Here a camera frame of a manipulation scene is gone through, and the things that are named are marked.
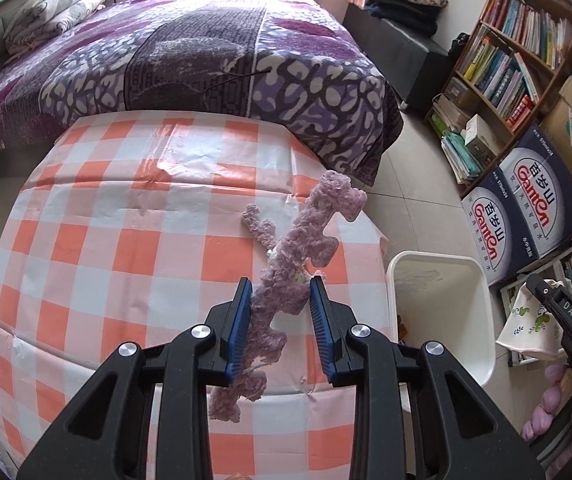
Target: purple bedspread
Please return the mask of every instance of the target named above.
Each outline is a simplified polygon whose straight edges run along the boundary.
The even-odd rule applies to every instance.
[[[402,128],[384,77],[312,0],[131,0],[0,74],[0,150],[138,109],[283,124],[327,167],[370,185]]]

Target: metal screw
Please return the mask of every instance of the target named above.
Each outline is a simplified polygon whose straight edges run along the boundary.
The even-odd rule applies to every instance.
[[[370,327],[358,324],[351,328],[351,332],[355,337],[368,337],[370,335]]]
[[[197,339],[204,339],[210,335],[210,327],[206,325],[197,325],[191,330],[191,335]]]
[[[426,352],[432,355],[441,355],[444,352],[444,346],[436,341],[428,341],[426,343]]]
[[[124,343],[120,346],[120,355],[124,357],[128,357],[129,355],[133,355],[137,351],[137,345],[134,343]]]

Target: wooden bookshelf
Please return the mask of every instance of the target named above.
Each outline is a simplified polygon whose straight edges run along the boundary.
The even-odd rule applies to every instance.
[[[468,195],[468,193],[470,193],[492,170],[494,170],[494,168],[496,168],[496,166],[503,160],[503,158],[506,155],[508,155],[510,150],[517,143],[517,141],[523,136],[523,134],[526,133],[526,131],[528,130],[528,127],[530,126],[530,123],[532,122],[533,118],[535,118],[537,116],[537,114],[541,111],[542,107],[547,102],[547,100],[551,97],[551,95],[553,93],[556,93],[555,89],[560,86],[560,83],[561,83],[560,80],[562,79],[562,77],[564,77],[567,74],[568,69],[570,68],[569,67],[570,60],[572,59],[572,56],[570,55],[571,52],[572,52],[572,41],[570,43],[569,53],[567,53],[567,55],[563,59],[563,62],[559,66],[559,68],[554,72],[554,75],[552,76],[552,79],[548,83],[546,90],[544,90],[544,93],[541,95],[541,98],[539,99],[537,104],[534,106],[532,111],[529,113],[529,117],[526,118],[526,120],[523,121],[519,125],[517,130],[514,130],[512,132],[512,137],[506,143],[503,150],[501,150],[501,153],[499,153],[499,155],[497,155],[495,157],[495,159],[486,168],[483,169],[482,173],[480,173],[479,176],[474,181],[472,181],[472,183],[470,183],[468,186],[466,186],[466,189],[464,189],[460,194],[461,198],[466,197],[466,195]],[[464,83],[468,83],[468,86],[474,87],[474,85],[472,83],[470,83],[470,81],[467,81],[463,76],[461,76],[459,74],[459,72],[455,71],[454,73],[460,79],[464,80]],[[474,89],[476,89],[477,94],[481,94],[481,92],[477,88],[474,88]],[[496,110],[496,108],[494,108],[494,106],[492,104],[490,104],[490,108],[492,110]]]
[[[479,97],[479,99],[482,100],[483,104],[485,104],[488,108],[490,108],[495,115],[497,116],[497,118],[499,119],[499,121],[501,121],[501,123],[506,127],[506,129],[508,131],[512,131],[512,128],[510,127],[510,125],[506,122],[506,120],[501,117],[501,115],[499,114],[499,110],[495,107],[494,104],[492,104],[490,101],[488,101],[488,97],[486,97],[485,95],[483,95],[483,92],[477,88],[475,85],[472,84],[472,81],[469,81],[468,79],[466,79],[464,77],[464,75],[461,72],[458,72],[457,70],[454,71],[455,75],[458,76],[458,78],[461,79],[461,81],[463,81],[466,86],[472,90],[475,94],[477,94],[477,97]]]
[[[550,13],[556,20],[560,18],[566,18],[569,22],[572,23],[572,7],[569,5],[562,4],[557,0],[523,0],[527,5],[533,7],[536,10],[543,10],[544,12]],[[542,60],[536,53],[528,50],[526,47],[517,43],[511,37],[504,34],[501,30],[494,27],[490,23],[486,22],[484,18],[486,17],[486,13],[489,8],[493,5],[494,0],[486,0],[486,4],[483,7],[482,13],[477,21],[477,24],[470,36],[470,41],[466,44],[463,52],[461,53],[459,59],[454,65],[454,69],[448,77],[445,87],[448,85],[448,82],[452,77],[456,77],[460,79],[474,94],[479,98],[480,105],[479,107],[483,107],[487,110],[487,113],[490,114],[491,117],[494,117],[494,120],[499,127],[505,128],[508,132],[509,137],[506,139],[506,144],[504,148],[501,150],[498,156],[494,158],[494,160],[486,167],[482,173],[470,184],[461,185],[460,189],[460,196],[462,198],[466,197],[472,189],[474,189],[492,170],[496,168],[496,166],[504,159],[504,157],[508,154],[508,152],[513,148],[513,146],[517,143],[517,141],[524,135],[524,133],[530,127],[533,119],[540,115],[542,112],[547,110],[547,105],[552,105],[553,100],[558,95],[558,89],[563,82],[563,79],[569,75],[570,70],[572,69],[570,63],[572,60],[572,39],[568,45],[568,52],[563,52],[563,58],[560,65],[554,70],[552,69],[544,60]],[[467,56],[470,48],[472,47],[472,39],[475,37],[477,33],[479,33],[480,27],[486,27],[487,30],[498,38],[498,41],[503,43],[509,49],[514,52],[518,52],[524,59],[524,62],[529,65],[532,70],[536,70],[543,75],[547,81],[547,85],[545,86],[542,95],[540,96],[539,101],[534,105],[533,109],[529,112],[528,116],[517,128],[511,128],[510,125],[507,123],[505,118],[501,116],[497,108],[489,101],[489,99],[477,88],[471,81],[466,79],[464,75],[459,71],[459,65],[463,59]],[[430,117],[432,113],[432,109],[429,111],[426,118]]]
[[[537,54],[535,54],[531,50],[528,50],[522,44],[517,43],[511,37],[509,37],[509,36],[505,35],[503,32],[501,32],[501,30],[499,30],[496,27],[493,27],[490,23],[487,23],[484,21],[482,21],[482,23],[483,23],[483,25],[488,27],[494,34],[496,34],[499,38],[501,38],[501,41],[506,43],[512,50],[516,50],[518,53],[520,53],[524,57],[524,60],[530,61],[532,64],[537,65],[541,70],[543,70],[544,72],[546,72],[550,76],[552,76],[554,74],[554,70],[552,69],[552,67],[550,67],[539,56],[537,56]]]

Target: table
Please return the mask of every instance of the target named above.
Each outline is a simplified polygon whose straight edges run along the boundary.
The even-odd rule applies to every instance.
[[[324,168],[277,124],[197,112],[81,118],[19,193],[0,239],[0,440],[21,462],[123,341],[163,344],[259,282],[267,256],[242,225],[256,203],[287,229]],[[387,240],[336,214],[332,300],[389,335]],[[347,478],[354,389],[325,382],[309,310],[277,314],[288,343],[241,422],[210,422],[216,479]],[[155,414],[148,476],[154,475]]]

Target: black handle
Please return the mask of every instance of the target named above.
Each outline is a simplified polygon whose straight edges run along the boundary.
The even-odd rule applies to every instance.
[[[357,382],[351,480],[405,480],[405,440],[395,351],[377,330],[349,329],[346,341],[364,359]]]
[[[418,479],[545,478],[509,421],[448,349],[429,342],[418,359],[423,380],[409,384],[423,452]]]
[[[196,362],[215,340],[214,332],[197,338],[187,330],[169,345],[157,433],[159,480],[212,479],[206,383],[199,380]]]
[[[48,427],[17,479],[144,480],[154,383],[140,381],[143,362],[134,343],[116,349]]]

